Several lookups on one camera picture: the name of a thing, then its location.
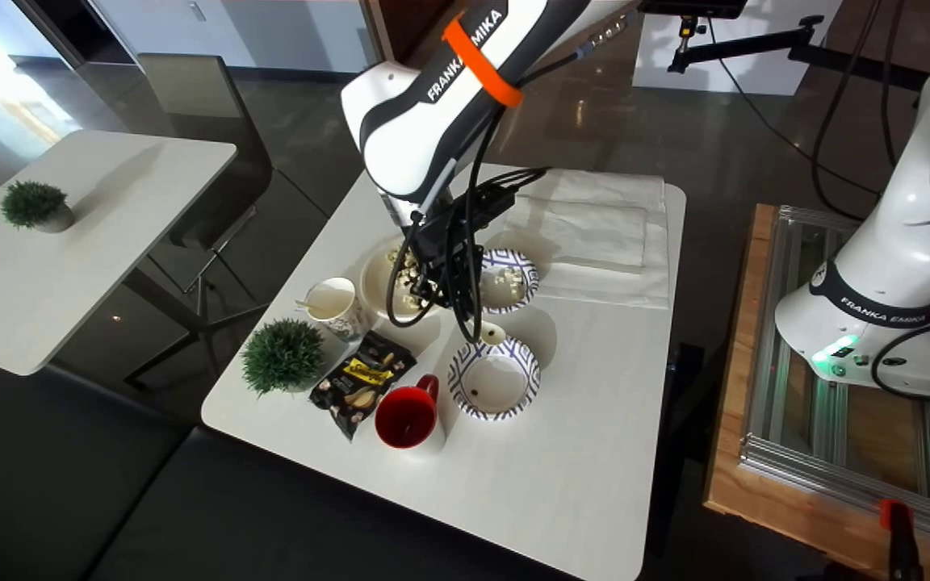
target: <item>green object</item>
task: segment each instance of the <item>green object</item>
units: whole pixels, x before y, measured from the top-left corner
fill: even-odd
[[[50,185],[16,181],[2,198],[2,213],[12,226],[39,226],[63,206],[63,195]]]
[[[305,388],[320,373],[324,336],[305,322],[276,318],[258,329],[244,346],[244,381],[267,393],[274,388]]]

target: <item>black stand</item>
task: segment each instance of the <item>black stand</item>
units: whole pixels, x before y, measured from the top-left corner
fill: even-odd
[[[735,58],[735,55],[754,55],[754,50],[780,50],[780,48],[786,48],[792,61],[846,71],[853,55],[811,45],[817,24],[824,24],[824,17],[806,17],[796,24],[796,30],[786,30],[786,32],[748,36],[748,38],[693,45],[693,48],[686,48],[686,38],[692,38],[692,32],[684,36],[684,30],[692,30],[686,24],[680,25],[680,48],[676,50],[668,71],[684,71],[692,61],[716,61],[716,58]],[[883,61],[854,58],[853,75],[883,80]],[[922,80],[926,80],[926,71],[889,63],[889,83],[894,87],[920,91]]]

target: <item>red mug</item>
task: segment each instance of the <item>red mug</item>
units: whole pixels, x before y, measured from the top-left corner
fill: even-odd
[[[424,373],[412,388],[392,388],[374,409],[374,431],[389,449],[437,453],[442,426],[437,413],[440,376]]]

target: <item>white cloth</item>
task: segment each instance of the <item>white cloth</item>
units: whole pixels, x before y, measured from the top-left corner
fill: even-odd
[[[529,255],[538,294],[668,307],[668,185],[632,174],[546,174],[495,219],[488,250]]]

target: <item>white table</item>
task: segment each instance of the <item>white table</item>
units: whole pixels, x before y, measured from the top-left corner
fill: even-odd
[[[0,185],[0,203],[12,181],[56,185],[76,213],[63,233],[31,233],[0,210],[0,369],[46,369],[233,156],[228,141],[70,132]]]
[[[663,195],[665,255],[676,281],[680,189],[655,179],[578,170],[551,170],[535,188],[578,195],[598,189],[605,181],[630,188],[632,198]],[[302,290],[328,274],[356,274],[362,255],[386,234],[392,226],[362,179],[260,322],[305,318],[298,304]],[[371,421],[347,441],[305,393],[258,398],[241,376],[244,346],[207,393],[203,422],[557,571],[632,581],[645,555],[670,281],[659,307],[535,294],[525,310],[500,316],[498,322],[541,357],[538,393],[519,417],[484,422],[464,417],[442,383],[440,417],[448,439],[437,463],[408,463],[386,453]],[[448,355],[461,346],[448,314],[428,316],[410,331],[382,329],[382,336],[415,353],[415,369],[399,383],[424,370],[446,376]]]

